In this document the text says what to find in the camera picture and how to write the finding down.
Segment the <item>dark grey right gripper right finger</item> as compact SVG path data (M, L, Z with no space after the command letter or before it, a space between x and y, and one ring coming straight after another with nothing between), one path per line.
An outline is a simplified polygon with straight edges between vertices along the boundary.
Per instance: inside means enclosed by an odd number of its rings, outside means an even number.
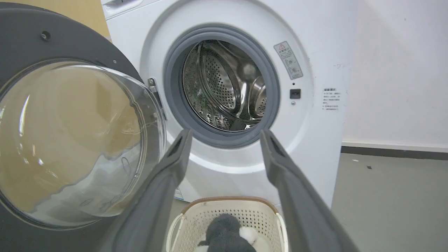
M358 247L301 169L268 129L260 132L268 180L278 190L295 252L358 252Z

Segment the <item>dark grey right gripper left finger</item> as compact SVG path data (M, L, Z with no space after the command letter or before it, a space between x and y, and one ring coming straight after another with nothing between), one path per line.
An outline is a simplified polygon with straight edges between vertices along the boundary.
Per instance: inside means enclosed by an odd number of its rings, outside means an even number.
M183 129L105 233L99 251L161 251L174 193L186 175L191 145L192 131Z

